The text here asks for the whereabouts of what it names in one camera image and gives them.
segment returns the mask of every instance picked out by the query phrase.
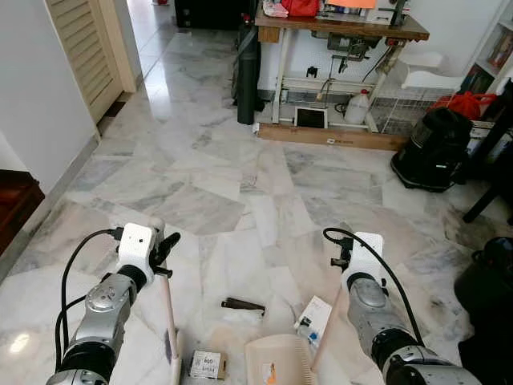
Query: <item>black chair leg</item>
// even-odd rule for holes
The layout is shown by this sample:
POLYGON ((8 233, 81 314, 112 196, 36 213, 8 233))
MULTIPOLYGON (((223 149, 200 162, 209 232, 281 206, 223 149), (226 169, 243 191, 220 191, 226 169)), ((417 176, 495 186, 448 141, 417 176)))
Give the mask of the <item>black chair leg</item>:
POLYGON ((499 192, 491 187, 484 195, 477 201, 477 203, 463 216, 466 223, 471 223, 497 196, 499 192))

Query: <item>white wall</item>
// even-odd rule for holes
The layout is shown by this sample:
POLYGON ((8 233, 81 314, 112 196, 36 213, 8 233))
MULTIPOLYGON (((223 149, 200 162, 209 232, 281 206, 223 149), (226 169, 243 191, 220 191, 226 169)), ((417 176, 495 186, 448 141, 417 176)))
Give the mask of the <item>white wall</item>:
POLYGON ((0 132, 0 169, 26 171, 26 166, 0 132))
POLYGON ((134 30, 131 25, 127 0, 115 0, 114 7, 118 15, 119 24, 121 26, 123 42, 127 50, 128 60, 130 61, 130 68, 135 78, 137 79, 138 76, 143 74, 143 70, 141 69, 139 52, 137 51, 137 46, 135 44, 134 30))
POLYGON ((95 125, 44 0, 0 2, 0 129, 48 193, 95 125))
MULTIPOLYGON (((448 75, 463 75, 475 48, 502 2, 503 0, 412 0, 411 14, 430 32, 430 39, 427 42, 411 42, 405 51, 440 52, 448 58, 448 75)), ((304 77, 306 68, 315 66, 321 72, 319 76, 327 77, 331 54, 336 52, 328 51, 326 44, 327 40, 312 38, 307 30, 295 31, 285 74, 304 77)), ((384 44, 380 43, 375 50, 370 51, 370 60, 349 63, 349 68, 343 75, 335 71, 333 77, 361 81, 385 49, 384 44)), ((275 88, 279 57, 280 44, 262 44, 260 89, 275 88)), ((373 79, 376 79, 375 72, 369 76, 368 81, 373 79)))

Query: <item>marble floor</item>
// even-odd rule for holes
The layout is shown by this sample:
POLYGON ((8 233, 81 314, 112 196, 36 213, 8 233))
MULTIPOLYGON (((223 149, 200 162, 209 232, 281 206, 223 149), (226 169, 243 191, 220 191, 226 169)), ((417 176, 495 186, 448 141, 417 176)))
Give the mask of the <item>marble floor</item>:
MULTIPOLYGON (((80 240, 152 216, 165 220, 167 233, 182 234, 168 265, 185 362, 195 349, 225 352, 226 385, 246 383, 245 343, 293 333, 313 295, 334 300, 340 271, 329 259, 338 250, 323 239, 326 226, 384 237, 384 258, 410 296, 426 343, 459 361, 457 343, 471 328, 454 279, 473 250, 511 235, 504 203, 497 200, 466 225, 462 211, 484 185, 443 194, 406 190, 390 170, 392 152, 259 140, 231 107, 233 38, 205 30, 174 34, 0 285, 0 383, 45 383, 52 374, 60 277, 80 240), (265 316, 221 308, 227 296, 265 305, 265 316)), ((85 247, 71 270, 69 298, 114 269, 115 246, 98 237, 85 247)), ((391 294, 404 317, 393 288, 391 294)), ((347 306, 345 296, 319 383, 383 384, 347 306)), ((70 312, 71 328, 82 313, 81 306, 70 312)), ((140 293, 126 330, 112 383, 168 383, 160 286, 140 293)))
POLYGON ((178 28, 173 22, 175 2, 153 6, 151 0, 127 0, 143 76, 155 66, 178 28))

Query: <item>red bag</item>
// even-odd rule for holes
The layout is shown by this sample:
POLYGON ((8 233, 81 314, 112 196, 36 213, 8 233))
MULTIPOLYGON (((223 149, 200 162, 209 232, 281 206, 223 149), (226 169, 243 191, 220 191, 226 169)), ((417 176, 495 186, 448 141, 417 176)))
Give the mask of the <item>red bag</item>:
POLYGON ((315 16, 319 9, 319 0, 281 0, 281 5, 289 16, 315 16))
POLYGON ((473 95, 472 92, 467 91, 463 95, 455 95, 454 98, 443 96, 438 102, 433 104, 429 110, 438 107, 447 107, 470 120, 479 120, 481 117, 481 106, 491 104, 495 99, 497 99, 497 95, 495 94, 473 95))

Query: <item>bookshelf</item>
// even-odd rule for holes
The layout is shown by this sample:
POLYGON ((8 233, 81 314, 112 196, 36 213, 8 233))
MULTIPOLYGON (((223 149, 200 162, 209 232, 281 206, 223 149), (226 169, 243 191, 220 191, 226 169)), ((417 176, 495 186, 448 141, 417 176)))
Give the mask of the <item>bookshelf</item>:
POLYGON ((472 59, 462 91, 495 93, 499 81, 513 68, 513 0, 504 0, 472 59))

